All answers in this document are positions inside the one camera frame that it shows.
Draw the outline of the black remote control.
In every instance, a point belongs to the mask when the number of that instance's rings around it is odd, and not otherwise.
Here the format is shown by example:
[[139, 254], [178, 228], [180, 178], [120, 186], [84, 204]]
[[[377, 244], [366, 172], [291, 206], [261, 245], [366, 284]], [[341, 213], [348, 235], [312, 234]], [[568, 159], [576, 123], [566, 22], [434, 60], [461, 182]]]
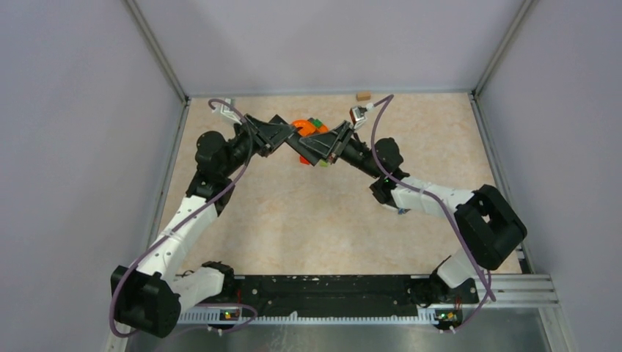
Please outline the black remote control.
[[303, 159], [305, 159], [309, 163], [309, 165], [316, 166], [318, 164], [318, 162], [320, 161], [320, 158], [316, 154], [314, 154], [313, 151], [308, 149], [306, 146], [304, 146], [300, 142], [301, 135], [298, 133], [298, 129], [294, 125], [286, 122], [278, 114], [275, 114], [269, 120], [269, 122], [270, 123], [274, 123], [274, 124], [279, 124], [279, 125], [287, 125], [289, 127], [289, 129], [292, 130], [292, 132], [290, 133], [290, 135], [285, 140], [285, 143], [292, 150], [297, 152], [299, 154], [299, 156], [301, 156]]

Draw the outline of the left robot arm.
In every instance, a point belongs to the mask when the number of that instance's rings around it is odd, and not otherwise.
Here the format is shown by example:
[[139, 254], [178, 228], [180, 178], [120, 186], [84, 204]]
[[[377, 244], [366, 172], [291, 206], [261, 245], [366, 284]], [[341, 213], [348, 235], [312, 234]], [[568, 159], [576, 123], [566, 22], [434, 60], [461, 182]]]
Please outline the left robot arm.
[[216, 131], [199, 137], [197, 171], [177, 213], [144, 253], [111, 275], [109, 328], [114, 336], [143, 331], [165, 337], [181, 314], [203, 300], [232, 299], [235, 283], [223, 266], [203, 266], [181, 279], [176, 273], [198, 237], [222, 214], [252, 156], [267, 157], [296, 134], [296, 127], [279, 116], [263, 122], [246, 115], [229, 140]]

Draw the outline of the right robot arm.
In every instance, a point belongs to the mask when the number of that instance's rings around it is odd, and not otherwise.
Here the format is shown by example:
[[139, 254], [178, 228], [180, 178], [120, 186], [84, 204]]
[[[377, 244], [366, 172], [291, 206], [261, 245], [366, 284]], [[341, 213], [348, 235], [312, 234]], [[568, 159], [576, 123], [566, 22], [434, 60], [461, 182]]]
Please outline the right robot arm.
[[348, 122], [332, 130], [311, 119], [293, 125], [298, 134], [293, 149], [307, 163], [343, 160], [375, 178], [370, 190], [384, 207], [449, 221], [461, 247], [433, 273], [430, 292], [437, 301], [451, 301], [465, 281], [481, 276], [483, 270], [497, 270], [527, 236], [526, 226], [496, 187], [485, 184], [474, 191], [463, 190], [403, 172], [403, 157], [393, 138], [379, 139], [369, 147], [356, 137]]

